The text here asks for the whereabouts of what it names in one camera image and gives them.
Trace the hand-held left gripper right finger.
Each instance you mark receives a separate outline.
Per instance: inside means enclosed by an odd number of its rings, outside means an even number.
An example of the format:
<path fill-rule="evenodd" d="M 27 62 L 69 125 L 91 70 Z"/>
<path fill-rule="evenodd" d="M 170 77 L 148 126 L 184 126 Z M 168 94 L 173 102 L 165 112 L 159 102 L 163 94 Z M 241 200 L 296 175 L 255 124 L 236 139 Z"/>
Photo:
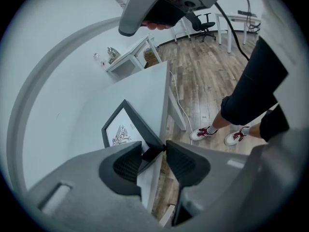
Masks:
<path fill-rule="evenodd" d="M 173 227 L 236 227 L 260 167 L 261 147 L 242 155 L 167 141 L 166 155 L 180 185 Z"/>

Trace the black framed marker card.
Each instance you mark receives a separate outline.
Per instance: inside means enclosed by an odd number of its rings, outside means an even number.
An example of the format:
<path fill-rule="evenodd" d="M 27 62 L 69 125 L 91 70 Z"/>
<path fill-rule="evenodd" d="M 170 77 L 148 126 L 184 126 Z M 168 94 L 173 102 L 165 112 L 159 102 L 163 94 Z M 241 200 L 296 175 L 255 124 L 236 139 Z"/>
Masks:
<path fill-rule="evenodd" d="M 105 147 L 141 142 L 139 173 L 146 170 L 165 146 L 127 100 L 123 100 L 101 129 Z"/>

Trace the small white table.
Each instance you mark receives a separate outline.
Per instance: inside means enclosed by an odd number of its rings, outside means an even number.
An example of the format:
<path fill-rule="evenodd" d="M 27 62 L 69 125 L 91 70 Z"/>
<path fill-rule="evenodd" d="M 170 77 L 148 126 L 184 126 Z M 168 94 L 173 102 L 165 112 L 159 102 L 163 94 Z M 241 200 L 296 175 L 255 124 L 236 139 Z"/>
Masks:
<path fill-rule="evenodd" d="M 142 39 L 133 44 L 133 46 L 123 55 L 118 57 L 107 69 L 108 73 L 115 80 L 120 81 L 136 72 L 144 70 L 144 65 L 140 63 L 137 56 L 143 47 L 148 44 L 153 51 L 159 63 L 162 62 L 156 47 L 151 41 L 150 35 L 144 36 Z"/>

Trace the white shoe red laces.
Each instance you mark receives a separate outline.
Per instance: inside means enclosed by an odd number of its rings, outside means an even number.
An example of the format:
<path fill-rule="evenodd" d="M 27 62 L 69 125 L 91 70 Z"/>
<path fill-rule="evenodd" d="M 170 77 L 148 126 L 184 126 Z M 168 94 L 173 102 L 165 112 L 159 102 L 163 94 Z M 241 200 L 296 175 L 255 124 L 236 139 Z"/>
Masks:
<path fill-rule="evenodd" d="M 190 139 L 192 141 L 199 141 L 206 137 L 214 135 L 217 131 L 218 130 L 213 126 L 196 129 L 190 134 Z"/>
<path fill-rule="evenodd" d="M 242 130 L 238 130 L 227 135 L 224 139 L 224 143 L 227 146 L 233 146 L 238 144 L 245 136 Z"/>

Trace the steel kettle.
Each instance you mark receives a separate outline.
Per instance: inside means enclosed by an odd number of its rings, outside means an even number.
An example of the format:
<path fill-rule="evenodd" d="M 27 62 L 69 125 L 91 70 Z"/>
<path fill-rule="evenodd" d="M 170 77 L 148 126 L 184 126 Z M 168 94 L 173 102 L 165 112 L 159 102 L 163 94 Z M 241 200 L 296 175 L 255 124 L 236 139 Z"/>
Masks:
<path fill-rule="evenodd" d="M 112 64 L 120 56 L 120 53 L 113 47 L 107 47 L 107 53 L 110 56 L 109 64 Z"/>

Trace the brown cardboard box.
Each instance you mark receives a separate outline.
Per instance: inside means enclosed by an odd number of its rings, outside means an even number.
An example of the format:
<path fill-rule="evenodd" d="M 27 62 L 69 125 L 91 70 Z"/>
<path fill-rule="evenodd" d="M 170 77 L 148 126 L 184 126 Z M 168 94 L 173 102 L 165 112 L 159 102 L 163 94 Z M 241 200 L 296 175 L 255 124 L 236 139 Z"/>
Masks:
<path fill-rule="evenodd" d="M 144 67 L 145 69 L 159 63 L 151 48 L 146 48 L 143 52 L 143 56 L 146 61 L 146 64 Z"/>

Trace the clear bottle red label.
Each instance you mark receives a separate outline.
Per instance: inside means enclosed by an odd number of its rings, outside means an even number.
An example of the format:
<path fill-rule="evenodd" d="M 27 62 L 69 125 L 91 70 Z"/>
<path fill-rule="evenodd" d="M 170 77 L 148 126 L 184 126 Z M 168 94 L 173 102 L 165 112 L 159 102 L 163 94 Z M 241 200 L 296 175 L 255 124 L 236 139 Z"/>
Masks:
<path fill-rule="evenodd" d="M 98 64 L 102 69 L 106 68 L 106 60 L 102 59 L 101 56 L 97 53 L 93 55 L 93 59 L 96 64 Z"/>

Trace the person's left leg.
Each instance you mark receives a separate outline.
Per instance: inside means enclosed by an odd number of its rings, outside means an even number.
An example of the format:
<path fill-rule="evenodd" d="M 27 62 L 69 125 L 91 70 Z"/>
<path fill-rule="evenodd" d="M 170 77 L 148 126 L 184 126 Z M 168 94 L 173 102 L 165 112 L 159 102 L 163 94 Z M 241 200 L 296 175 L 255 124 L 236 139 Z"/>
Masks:
<path fill-rule="evenodd" d="M 250 127 L 242 127 L 239 132 L 241 132 L 244 136 L 249 135 L 255 138 L 262 138 L 260 132 L 260 125 L 261 123 L 255 124 Z"/>

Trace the person's leg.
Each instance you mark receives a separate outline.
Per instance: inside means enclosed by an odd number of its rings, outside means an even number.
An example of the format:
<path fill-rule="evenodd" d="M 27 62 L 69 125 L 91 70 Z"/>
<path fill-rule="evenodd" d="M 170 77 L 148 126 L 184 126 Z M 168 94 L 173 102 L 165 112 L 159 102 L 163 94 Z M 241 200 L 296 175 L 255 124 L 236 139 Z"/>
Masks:
<path fill-rule="evenodd" d="M 230 124 L 240 125 L 240 109 L 241 104 L 232 95 L 225 97 L 221 103 L 221 110 L 216 115 L 213 123 L 208 127 L 208 134 L 215 134 L 219 129 Z"/>
<path fill-rule="evenodd" d="M 260 132 L 260 125 L 261 123 L 255 124 L 250 127 L 242 127 L 239 132 L 241 132 L 244 136 L 249 135 L 255 138 L 262 138 Z"/>

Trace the person's right leg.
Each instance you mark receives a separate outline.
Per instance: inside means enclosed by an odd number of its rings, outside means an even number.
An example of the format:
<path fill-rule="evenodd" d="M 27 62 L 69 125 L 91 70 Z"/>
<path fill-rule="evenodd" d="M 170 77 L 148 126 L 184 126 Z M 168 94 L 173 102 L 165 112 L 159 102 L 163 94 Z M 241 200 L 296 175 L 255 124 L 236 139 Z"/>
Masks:
<path fill-rule="evenodd" d="M 221 110 L 216 115 L 213 123 L 208 127 L 208 134 L 215 134 L 219 129 L 230 124 L 240 125 L 240 109 L 241 104 L 232 95 L 225 97 L 221 103 Z"/>

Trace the black office chair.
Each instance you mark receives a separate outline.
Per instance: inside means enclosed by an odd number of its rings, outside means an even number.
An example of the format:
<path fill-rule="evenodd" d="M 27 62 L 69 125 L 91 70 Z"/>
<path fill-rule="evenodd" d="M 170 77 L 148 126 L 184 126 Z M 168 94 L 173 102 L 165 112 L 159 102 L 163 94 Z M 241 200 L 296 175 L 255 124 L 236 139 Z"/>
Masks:
<path fill-rule="evenodd" d="M 195 37 L 195 39 L 197 39 L 198 37 L 202 37 L 201 42 L 203 43 L 205 38 L 207 36 L 212 37 L 215 41 L 216 41 L 216 36 L 213 33 L 210 33 L 209 28 L 213 27 L 215 25 L 215 22 L 210 22 L 209 21 L 209 14 L 204 14 L 206 17 L 207 22 L 206 23 L 202 23 L 199 19 L 199 17 L 201 16 L 199 15 L 194 15 L 193 17 L 193 22 L 192 22 L 192 28 L 193 30 L 195 30 L 196 32 L 202 32 L 202 34 L 199 34 L 198 36 Z"/>

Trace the large white table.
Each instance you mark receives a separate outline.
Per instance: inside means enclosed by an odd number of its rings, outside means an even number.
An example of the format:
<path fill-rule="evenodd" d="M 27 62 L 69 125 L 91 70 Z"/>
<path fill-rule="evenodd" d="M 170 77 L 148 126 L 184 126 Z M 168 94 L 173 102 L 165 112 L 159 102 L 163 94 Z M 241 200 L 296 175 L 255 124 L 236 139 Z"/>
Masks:
<path fill-rule="evenodd" d="M 105 148 L 101 129 L 123 100 L 127 100 L 147 125 L 164 143 L 167 118 L 171 116 L 181 130 L 186 125 L 169 87 L 168 62 L 159 63 L 122 79 L 104 90 L 95 92 L 85 103 L 71 137 L 69 156 Z M 155 203 L 162 152 L 151 165 L 139 173 L 141 202 L 148 212 Z"/>

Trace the white desk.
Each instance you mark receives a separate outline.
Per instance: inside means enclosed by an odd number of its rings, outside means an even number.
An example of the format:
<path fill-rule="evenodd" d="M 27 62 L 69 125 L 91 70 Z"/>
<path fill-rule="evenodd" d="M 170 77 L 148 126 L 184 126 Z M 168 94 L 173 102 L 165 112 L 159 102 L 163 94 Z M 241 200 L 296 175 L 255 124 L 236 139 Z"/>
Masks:
<path fill-rule="evenodd" d="M 248 18 L 245 15 L 240 15 L 236 13 L 227 13 L 227 18 L 229 21 L 235 22 L 235 23 L 242 23 L 243 24 L 243 41 L 242 44 L 245 45 L 247 41 L 247 34 L 249 32 L 256 33 L 257 36 L 259 35 L 259 29 L 260 29 L 260 23 L 261 20 L 256 18 L 256 17 L 250 17 Z M 232 31 L 230 26 L 227 26 L 227 29 L 222 30 L 221 24 L 220 24 L 220 19 L 223 18 L 224 16 L 221 13 L 216 13 L 215 14 L 216 18 L 216 25 L 217 25 L 217 31 L 218 31 L 218 44 L 222 44 L 222 34 L 227 34 L 227 53 L 231 53 L 231 47 L 232 47 Z"/>

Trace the person's white shirt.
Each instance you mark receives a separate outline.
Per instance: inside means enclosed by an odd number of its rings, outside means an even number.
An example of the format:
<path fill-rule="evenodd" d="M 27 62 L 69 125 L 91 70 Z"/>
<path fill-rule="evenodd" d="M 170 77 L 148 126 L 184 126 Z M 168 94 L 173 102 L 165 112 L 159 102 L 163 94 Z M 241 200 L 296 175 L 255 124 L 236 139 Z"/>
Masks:
<path fill-rule="evenodd" d="M 262 0 L 260 36 L 285 67 L 300 63 L 309 68 L 309 46 L 294 16 L 282 0 Z"/>

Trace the grey wall ledge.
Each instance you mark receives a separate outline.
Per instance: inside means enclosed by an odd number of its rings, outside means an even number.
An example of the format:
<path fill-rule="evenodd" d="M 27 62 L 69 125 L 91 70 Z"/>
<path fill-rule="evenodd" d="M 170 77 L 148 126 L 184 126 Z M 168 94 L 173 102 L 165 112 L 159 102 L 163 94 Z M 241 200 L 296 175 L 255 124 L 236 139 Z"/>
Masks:
<path fill-rule="evenodd" d="M 119 22 L 120 17 L 106 19 L 69 35 L 43 56 L 24 81 L 11 111 L 6 140 L 9 177 L 17 194 L 27 192 L 22 160 L 23 140 L 30 111 L 40 90 L 67 56 L 97 35 L 117 27 Z"/>

